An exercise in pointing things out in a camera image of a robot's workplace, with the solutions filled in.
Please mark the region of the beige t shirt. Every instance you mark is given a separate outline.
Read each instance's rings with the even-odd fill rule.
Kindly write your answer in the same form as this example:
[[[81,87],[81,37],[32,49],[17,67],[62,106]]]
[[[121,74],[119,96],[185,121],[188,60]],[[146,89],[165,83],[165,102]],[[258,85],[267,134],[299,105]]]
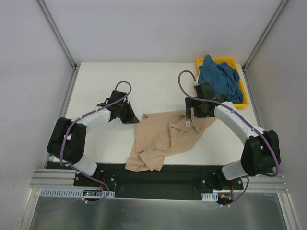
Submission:
[[[165,157],[194,148],[216,118],[186,118],[185,111],[143,114],[135,128],[135,140],[125,169],[160,171]]]

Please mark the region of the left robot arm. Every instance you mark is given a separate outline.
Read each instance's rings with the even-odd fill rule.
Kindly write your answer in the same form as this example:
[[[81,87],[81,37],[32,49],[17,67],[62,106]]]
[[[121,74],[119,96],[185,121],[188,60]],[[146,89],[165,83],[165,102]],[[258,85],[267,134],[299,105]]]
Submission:
[[[75,120],[60,117],[47,145],[47,152],[62,160],[65,165],[72,166],[78,172],[83,172],[84,179],[90,186],[97,186],[102,176],[96,162],[84,153],[86,135],[102,124],[117,118],[123,124],[139,122],[128,101],[128,94],[113,90],[111,96],[98,104],[95,110]]]

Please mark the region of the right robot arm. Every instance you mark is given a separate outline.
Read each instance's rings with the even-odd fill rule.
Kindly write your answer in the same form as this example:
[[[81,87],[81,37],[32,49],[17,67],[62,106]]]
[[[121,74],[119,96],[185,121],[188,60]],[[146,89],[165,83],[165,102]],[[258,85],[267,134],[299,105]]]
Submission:
[[[256,176],[281,163],[279,138],[275,131],[265,131],[248,121],[225,95],[215,95],[209,83],[195,85],[196,96],[185,98],[186,117],[215,117],[227,125],[244,145],[241,158],[221,168],[216,184],[221,189],[233,179]]]

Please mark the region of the white cloth in bin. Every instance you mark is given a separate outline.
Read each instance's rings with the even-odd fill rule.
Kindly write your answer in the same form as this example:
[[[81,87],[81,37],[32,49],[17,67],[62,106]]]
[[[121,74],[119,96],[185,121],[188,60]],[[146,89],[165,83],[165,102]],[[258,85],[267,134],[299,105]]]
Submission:
[[[203,73],[203,62],[200,62],[198,65],[198,76],[196,78],[196,85],[204,84],[204,73]]]

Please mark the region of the blue t shirt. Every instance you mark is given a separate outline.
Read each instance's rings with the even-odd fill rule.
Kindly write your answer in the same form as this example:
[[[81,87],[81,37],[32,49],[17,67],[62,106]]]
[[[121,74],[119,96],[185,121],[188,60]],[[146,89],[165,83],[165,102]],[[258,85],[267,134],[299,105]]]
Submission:
[[[225,95],[234,104],[243,103],[243,95],[238,86],[239,74],[235,69],[227,63],[215,63],[209,54],[200,62],[203,62],[205,83],[210,84],[216,95]]]

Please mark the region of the yellow plastic bin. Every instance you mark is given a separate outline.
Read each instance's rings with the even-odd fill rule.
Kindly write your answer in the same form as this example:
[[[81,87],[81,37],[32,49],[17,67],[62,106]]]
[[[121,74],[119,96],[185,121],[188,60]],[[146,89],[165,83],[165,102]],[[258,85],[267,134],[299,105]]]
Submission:
[[[235,59],[232,58],[232,57],[213,57],[212,60],[217,64],[227,63],[232,69],[235,69],[237,71],[237,73],[239,74],[238,86],[239,86],[239,89],[241,90],[242,95],[243,95],[243,103],[235,104],[235,107],[237,109],[243,109],[245,107],[248,107],[249,106],[249,99],[248,99],[248,96],[247,96],[246,88],[245,88],[243,81],[242,81],[243,78],[240,76],[240,72],[239,72],[239,69],[237,67]]]

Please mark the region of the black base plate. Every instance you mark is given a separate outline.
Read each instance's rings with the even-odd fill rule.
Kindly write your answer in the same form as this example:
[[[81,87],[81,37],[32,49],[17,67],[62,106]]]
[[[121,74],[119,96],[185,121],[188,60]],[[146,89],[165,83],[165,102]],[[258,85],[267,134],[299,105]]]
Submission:
[[[201,200],[202,193],[213,190],[207,179],[219,165],[164,165],[160,171],[132,172],[124,164],[98,165],[97,176],[115,192],[116,198]]]

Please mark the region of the left aluminium frame post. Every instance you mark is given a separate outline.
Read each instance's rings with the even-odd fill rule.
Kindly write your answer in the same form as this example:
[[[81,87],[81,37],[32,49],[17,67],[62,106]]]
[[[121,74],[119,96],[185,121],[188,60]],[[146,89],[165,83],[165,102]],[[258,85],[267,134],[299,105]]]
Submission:
[[[62,34],[60,30],[58,29],[55,20],[53,19],[50,10],[48,9],[47,4],[44,0],[36,0],[36,3],[38,4],[40,10],[42,11],[48,25],[50,26],[50,29],[52,33],[54,34],[57,42],[59,43],[60,48],[64,52],[66,59],[68,60],[69,64],[71,65],[73,70],[76,70],[78,65],[75,62],[74,58],[72,57],[71,52],[69,51],[69,48],[67,44],[65,43]]]

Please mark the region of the aluminium frame post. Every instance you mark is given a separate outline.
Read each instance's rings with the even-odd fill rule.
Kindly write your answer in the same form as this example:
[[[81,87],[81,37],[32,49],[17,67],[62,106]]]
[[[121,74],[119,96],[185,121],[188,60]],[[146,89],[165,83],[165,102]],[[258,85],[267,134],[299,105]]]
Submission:
[[[48,9],[47,4],[44,0],[36,0],[36,3],[38,4],[40,10],[42,11],[48,25],[50,26],[50,29],[52,33],[54,34],[57,42],[59,43],[60,48],[64,52],[66,59],[68,60],[69,64],[71,65],[73,70],[76,70],[78,65],[75,62],[74,58],[72,57],[71,52],[69,51],[69,48],[67,44],[65,43],[62,34],[60,30],[58,29],[55,20],[53,19],[50,10]]]
[[[282,15],[283,11],[285,10],[285,8],[286,8],[286,6],[288,5],[289,2],[290,2],[290,0],[281,0],[279,2],[277,8],[273,12],[273,15],[269,19],[267,25],[265,26],[263,32],[261,33],[259,39],[257,40],[255,46],[253,47],[253,49],[251,51],[251,53],[249,54],[245,64],[242,66],[243,72],[246,72],[246,70],[251,65],[252,61],[254,60],[254,58],[256,57],[258,52],[260,51],[262,45],[266,41],[267,37],[269,36],[270,32],[274,28],[275,24],[279,20],[280,16]]]

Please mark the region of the aluminium front rail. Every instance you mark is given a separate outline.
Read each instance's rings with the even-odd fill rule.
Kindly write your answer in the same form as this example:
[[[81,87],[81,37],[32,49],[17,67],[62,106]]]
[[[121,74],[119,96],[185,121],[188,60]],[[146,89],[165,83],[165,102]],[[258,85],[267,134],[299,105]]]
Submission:
[[[207,192],[213,189],[208,186],[207,176],[199,172],[130,172],[114,170],[102,173],[102,181],[106,183],[110,190],[115,191],[124,185],[191,185],[197,192]],[[248,186],[248,192],[264,193],[289,193],[290,188],[285,181],[285,177],[267,177],[258,175],[249,179],[235,179],[226,182],[223,186],[225,191],[241,191]],[[98,188],[99,182],[89,179],[74,170],[64,169],[37,169],[34,172],[30,187],[93,187]]]

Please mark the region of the right aluminium frame post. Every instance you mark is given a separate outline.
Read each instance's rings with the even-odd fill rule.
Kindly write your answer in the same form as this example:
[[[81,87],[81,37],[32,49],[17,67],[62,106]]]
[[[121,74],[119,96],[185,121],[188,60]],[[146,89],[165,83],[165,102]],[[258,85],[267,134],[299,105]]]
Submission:
[[[286,8],[286,6],[288,5],[289,2],[290,2],[290,0],[281,0],[279,2],[277,8],[273,12],[273,15],[269,19],[267,25],[265,26],[263,32],[261,33],[259,39],[257,40],[255,46],[253,47],[253,49],[251,51],[251,53],[249,54],[245,64],[242,66],[243,72],[246,72],[246,70],[251,65],[252,61],[254,60],[254,58],[256,57],[258,52],[260,51],[262,45],[266,41],[267,37],[269,36],[270,32],[274,28],[275,24],[279,20],[280,16],[282,15],[283,11],[285,10],[285,8]]]

